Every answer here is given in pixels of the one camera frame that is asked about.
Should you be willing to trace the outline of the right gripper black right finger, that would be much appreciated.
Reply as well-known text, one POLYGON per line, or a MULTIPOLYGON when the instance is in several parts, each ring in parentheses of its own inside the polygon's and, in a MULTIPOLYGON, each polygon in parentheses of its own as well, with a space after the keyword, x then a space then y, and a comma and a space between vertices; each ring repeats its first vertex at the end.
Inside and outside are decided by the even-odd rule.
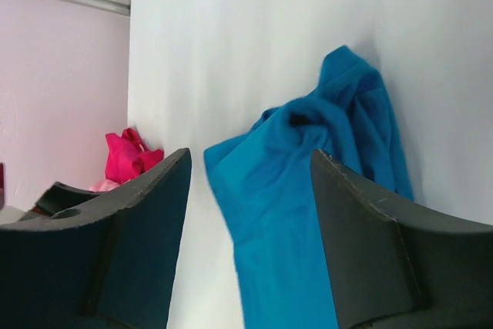
POLYGON ((316 150, 310 164, 342 328, 490 328, 492 228, 421 206, 316 150))

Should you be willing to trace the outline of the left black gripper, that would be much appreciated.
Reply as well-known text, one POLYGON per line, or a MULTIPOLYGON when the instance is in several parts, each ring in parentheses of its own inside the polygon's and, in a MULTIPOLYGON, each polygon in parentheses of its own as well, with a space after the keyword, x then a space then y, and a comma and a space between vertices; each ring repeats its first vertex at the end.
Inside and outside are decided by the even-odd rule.
POLYGON ((78 206, 100 195, 102 192, 83 190, 55 182, 38 198, 34 207, 27 211, 22 219, 50 218, 59 212, 78 206))

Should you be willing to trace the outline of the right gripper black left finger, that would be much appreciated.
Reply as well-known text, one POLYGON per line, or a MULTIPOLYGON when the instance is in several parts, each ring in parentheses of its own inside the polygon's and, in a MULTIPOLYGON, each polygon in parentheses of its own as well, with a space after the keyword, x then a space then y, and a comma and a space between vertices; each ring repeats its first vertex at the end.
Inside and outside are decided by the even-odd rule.
POLYGON ((165 328, 191 169, 178 149, 52 217, 2 225, 1 326, 165 328))

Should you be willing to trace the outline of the blue t shirt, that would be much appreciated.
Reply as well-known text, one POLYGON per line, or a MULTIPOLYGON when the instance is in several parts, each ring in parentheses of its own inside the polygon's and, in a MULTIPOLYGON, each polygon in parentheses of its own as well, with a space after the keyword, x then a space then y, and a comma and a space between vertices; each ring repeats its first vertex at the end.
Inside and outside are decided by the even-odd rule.
POLYGON ((233 240, 247 328, 337 326, 310 174, 316 149, 413 196, 381 74, 348 47, 335 49, 312 92, 203 154, 233 240))

